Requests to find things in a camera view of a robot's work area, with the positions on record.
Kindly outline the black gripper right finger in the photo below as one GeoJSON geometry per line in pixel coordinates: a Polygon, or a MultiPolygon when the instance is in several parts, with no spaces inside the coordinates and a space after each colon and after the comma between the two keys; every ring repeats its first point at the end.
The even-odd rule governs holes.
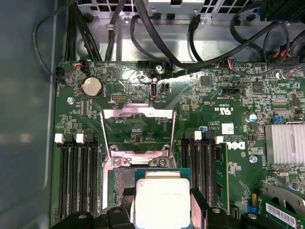
{"type": "Polygon", "coordinates": [[[293,214],[276,191],[253,192],[248,187],[190,189],[194,229],[291,229],[293,214]]]}

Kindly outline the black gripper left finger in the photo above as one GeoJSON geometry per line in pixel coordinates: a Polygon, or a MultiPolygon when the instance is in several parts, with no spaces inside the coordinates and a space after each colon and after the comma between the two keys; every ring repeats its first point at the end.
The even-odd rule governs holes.
{"type": "Polygon", "coordinates": [[[52,226],[53,229],[133,229],[131,222],[131,208],[134,199],[135,188],[126,188],[123,191],[122,203],[119,206],[109,208],[105,214],[94,217],[91,213],[81,211],[69,215],[59,223],[52,226]]]}

